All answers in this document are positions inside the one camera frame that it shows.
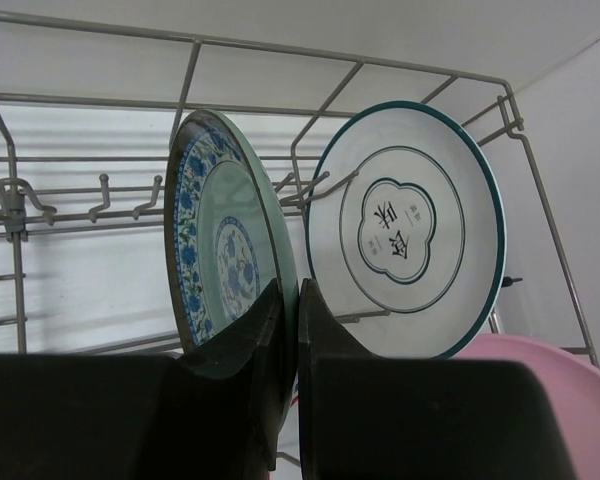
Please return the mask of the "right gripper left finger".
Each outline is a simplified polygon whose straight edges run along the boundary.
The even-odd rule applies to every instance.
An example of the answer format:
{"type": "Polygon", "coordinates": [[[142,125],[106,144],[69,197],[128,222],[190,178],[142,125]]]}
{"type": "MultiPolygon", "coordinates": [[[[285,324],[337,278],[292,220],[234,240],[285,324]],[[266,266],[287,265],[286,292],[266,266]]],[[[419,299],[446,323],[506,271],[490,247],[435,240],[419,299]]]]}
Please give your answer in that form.
{"type": "Polygon", "coordinates": [[[193,375],[185,408],[193,473],[275,469],[284,406],[284,305],[272,280],[245,314],[183,355],[193,375]]]}

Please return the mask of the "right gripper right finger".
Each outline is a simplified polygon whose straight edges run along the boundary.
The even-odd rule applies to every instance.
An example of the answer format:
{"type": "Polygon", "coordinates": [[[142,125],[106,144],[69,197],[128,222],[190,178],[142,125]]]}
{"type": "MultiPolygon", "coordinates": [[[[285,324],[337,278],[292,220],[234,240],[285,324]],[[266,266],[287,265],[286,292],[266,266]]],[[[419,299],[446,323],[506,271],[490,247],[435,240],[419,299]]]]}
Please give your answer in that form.
{"type": "Polygon", "coordinates": [[[304,279],[298,319],[299,444],[305,479],[378,479],[377,460],[365,450],[351,420],[361,395],[354,366],[371,353],[326,305],[318,282],[304,279]]]}

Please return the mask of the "teal blue floral plate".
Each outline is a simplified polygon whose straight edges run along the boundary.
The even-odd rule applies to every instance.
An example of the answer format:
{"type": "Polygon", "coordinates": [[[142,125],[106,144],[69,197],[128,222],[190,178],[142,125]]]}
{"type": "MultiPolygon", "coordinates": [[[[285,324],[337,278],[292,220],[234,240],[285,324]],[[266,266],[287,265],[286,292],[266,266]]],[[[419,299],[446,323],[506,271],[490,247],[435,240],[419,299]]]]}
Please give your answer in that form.
{"type": "Polygon", "coordinates": [[[271,281],[284,306],[283,407],[297,371],[299,286],[280,200],[260,158],[224,114],[199,109],[171,143],[164,192],[171,302],[185,352],[247,312],[271,281]]]}

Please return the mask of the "white plate green rim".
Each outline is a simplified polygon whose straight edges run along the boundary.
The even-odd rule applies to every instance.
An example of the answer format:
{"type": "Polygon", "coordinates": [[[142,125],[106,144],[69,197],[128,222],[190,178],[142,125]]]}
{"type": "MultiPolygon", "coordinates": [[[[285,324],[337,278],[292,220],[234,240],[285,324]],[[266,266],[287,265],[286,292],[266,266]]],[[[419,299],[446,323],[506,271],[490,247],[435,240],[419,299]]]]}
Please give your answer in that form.
{"type": "Polygon", "coordinates": [[[315,177],[307,257],[330,312],[378,355],[457,355],[495,305],[507,253],[475,140],[430,106],[384,102],[340,128],[315,177]]]}

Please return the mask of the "pink plate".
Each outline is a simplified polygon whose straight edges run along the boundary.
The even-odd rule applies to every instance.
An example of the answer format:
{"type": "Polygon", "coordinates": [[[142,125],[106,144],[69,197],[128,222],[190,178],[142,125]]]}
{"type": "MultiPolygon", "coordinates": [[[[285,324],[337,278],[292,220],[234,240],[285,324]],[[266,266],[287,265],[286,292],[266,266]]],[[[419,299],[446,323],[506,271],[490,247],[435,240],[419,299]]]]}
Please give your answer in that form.
{"type": "Polygon", "coordinates": [[[458,359],[523,364],[542,384],[579,479],[600,479],[600,369],[529,337],[480,334],[458,359]]]}

